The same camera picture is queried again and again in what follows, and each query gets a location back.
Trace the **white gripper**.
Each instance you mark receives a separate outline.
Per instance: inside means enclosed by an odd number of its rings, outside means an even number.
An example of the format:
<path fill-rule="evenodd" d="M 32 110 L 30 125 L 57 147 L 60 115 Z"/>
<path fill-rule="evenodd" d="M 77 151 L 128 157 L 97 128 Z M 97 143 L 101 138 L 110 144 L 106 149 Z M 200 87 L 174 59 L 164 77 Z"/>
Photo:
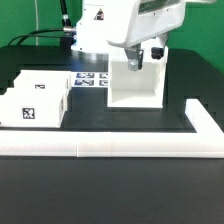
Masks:
<path fill-rule="evenodd" d="M 185 0 L 108 0 L 105 4 L 107 42 L 125 50 L 128 69 L 142 69 L 144 51 L 134 46 L 182 25 Z"/>

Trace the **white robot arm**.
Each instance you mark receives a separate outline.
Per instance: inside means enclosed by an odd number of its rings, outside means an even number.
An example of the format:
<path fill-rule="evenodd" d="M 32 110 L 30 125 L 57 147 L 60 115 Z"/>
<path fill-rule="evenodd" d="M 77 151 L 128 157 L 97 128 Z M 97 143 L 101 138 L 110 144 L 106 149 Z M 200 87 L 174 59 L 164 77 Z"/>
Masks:
<path fill-rule="evenodd" d="M 152 56 L 160 60 L 168 33 L 184 21 L 185 7 L 185 0 L 83 0 L 72 49 L 95 60 L 99 54 L 108 54 L 110 46 L 123 48 L 128 68 L 141 70 L 141 44 L 156 38 L 159 44 Z"/>

